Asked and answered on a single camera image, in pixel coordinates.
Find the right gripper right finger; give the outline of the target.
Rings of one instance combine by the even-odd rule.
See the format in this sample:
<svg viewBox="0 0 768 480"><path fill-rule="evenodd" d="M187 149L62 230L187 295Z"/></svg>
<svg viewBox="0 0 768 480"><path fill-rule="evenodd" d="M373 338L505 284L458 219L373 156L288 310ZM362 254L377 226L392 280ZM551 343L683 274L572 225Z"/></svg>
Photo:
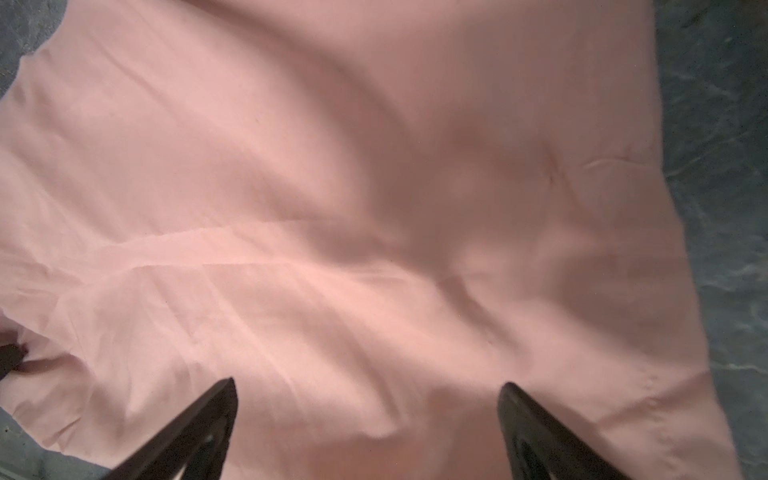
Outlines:
<svg viewBox="0 0 768 480"><path fill-rule="evenodd" d="M502 386L497 416L515 479L628 479L515 383Z"/></svg>

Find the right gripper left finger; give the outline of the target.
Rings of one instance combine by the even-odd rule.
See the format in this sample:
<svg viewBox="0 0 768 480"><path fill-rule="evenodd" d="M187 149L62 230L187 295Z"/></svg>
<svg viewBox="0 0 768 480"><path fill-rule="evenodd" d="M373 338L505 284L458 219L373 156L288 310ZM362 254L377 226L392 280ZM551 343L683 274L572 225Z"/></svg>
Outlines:
<svg viewBox="0 0 768 480"><path fill-rule="evenodd" d="M235 380L211 386L104 480L218 480L238 411Z"/></svg>

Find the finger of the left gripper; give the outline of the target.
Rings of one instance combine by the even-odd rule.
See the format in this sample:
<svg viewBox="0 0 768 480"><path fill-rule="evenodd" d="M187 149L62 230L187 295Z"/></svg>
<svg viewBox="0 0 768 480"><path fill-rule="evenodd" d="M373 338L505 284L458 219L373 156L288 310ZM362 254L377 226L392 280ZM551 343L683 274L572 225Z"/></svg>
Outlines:
<svg viewBox="0 0 768 480"><path fill-rule="evenodd" d="M0 380L16 370L24 361L27 350L18 344L4 344L0 347Z"/></svg>

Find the pink shorts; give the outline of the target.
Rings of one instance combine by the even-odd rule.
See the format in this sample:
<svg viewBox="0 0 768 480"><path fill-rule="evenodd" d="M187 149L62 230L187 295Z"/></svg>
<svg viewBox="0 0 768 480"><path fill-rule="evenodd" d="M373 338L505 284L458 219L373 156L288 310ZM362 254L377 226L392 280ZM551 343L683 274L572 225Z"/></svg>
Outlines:
<svg viewBox="0 0 768 480"><path fill-rule="evenodd" d="M506 479L514 382L741 475L648 1L72 1L1 101L1 406L113 467L215 381L228 479Z"/></svg>

